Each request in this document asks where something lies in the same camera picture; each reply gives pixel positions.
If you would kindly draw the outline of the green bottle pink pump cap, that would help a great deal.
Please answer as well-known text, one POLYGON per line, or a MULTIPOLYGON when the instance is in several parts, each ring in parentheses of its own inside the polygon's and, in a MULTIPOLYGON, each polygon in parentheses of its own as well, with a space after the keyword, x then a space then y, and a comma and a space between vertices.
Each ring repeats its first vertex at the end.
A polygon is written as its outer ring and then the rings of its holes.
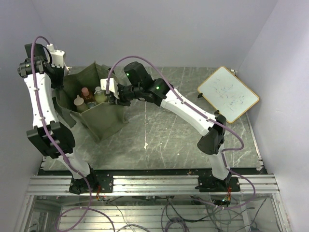
POLYGON ((84 99, 80 97, 80 95, 77 95, 73 103, 76 106, 76 111, 79 113, 82 113, 89 109, 88 105, 85 103, 84 99))

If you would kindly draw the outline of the green canvas bag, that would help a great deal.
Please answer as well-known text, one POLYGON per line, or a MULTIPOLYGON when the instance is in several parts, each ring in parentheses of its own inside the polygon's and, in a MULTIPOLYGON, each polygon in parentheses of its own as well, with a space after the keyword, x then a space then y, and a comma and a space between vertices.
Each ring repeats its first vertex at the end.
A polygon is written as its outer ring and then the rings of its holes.
POLYGON ((104 102, 79 113, 73 101, 82 95, 84 87, 94 93, 100 80, 106 79, 108 74, 109 67, 94 62, 75 74, 66 75, 62 87, 53 92, 56 112, 70 128, 77 122, 82 123, 95 142, 112 136, 128 123, 124 116, 125 107, 104 102))

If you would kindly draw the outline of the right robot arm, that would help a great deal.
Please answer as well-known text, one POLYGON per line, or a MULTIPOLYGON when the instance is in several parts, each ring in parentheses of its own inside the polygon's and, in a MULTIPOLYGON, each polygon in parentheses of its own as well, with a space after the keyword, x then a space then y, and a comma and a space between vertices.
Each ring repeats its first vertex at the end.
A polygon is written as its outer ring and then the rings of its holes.
POLYGON ((153 79, 137 61, 126 65, 124 72, 130 81, 129 85, 122 85, 109 75, 101 86, 116 103, 130 105, 132 100, 153 103, 173 112, 193 126, 201 135, 197 147, 208 156, 211 164, 213 187, 218 191, 228 188, 231 173, 222 155, 226 118, 203 111, 163 78, 153 79))

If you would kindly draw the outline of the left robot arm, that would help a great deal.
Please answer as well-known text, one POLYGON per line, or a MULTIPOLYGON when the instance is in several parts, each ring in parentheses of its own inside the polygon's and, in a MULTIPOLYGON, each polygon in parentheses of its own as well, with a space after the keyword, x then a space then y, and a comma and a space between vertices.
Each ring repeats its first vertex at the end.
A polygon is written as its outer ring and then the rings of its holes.
POLYGON ((17 72, 23 78, 31 99, 32 129, 27 131, 29 141, 45 157, 61 162, 72 174, 69 191, 73 194, 96 191, 97 175, 90 165, 74 154, 75 139, 69 128, 61 123, 54 107, 54 89, 63 86, 68 73, 65 52, 53 44, 26 44, 27 59, 17 72))

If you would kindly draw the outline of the clear square bottle yellow contents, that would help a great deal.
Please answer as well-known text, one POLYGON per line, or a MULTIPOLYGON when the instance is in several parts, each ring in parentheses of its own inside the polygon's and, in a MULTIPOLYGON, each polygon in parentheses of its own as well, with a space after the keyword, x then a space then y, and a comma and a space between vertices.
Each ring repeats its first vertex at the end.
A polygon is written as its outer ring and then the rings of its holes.
POLYGON ((89 108, 93 108, 93 107, 95 107, 97 105, 97 103, 95 102, 95 101, 92 101, 92 102, 88 102, 87 103, 87 106, 89 107, 89 108))

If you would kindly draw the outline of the orange soap bottle pink cap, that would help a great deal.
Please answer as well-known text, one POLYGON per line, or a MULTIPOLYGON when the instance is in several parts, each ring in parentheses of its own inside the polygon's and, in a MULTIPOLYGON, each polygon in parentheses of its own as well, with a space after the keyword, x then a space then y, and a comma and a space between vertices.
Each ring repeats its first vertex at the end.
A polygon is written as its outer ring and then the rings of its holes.
POLYGON ((95 102, 94 95, 88 88, 82 88, 81 93, 85 103, 95 102))

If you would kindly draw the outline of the yellow-green lotion bottle white cap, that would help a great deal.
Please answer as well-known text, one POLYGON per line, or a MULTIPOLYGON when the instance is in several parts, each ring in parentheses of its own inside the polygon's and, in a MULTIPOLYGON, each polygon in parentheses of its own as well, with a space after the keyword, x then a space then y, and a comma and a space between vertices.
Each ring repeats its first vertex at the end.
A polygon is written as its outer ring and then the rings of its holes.
POLYGON ((98 104, 104 103, 107 100, 107 96, 105 95, 105 92, 101 89, 101 87, 95 87, 94 97, 98 104))

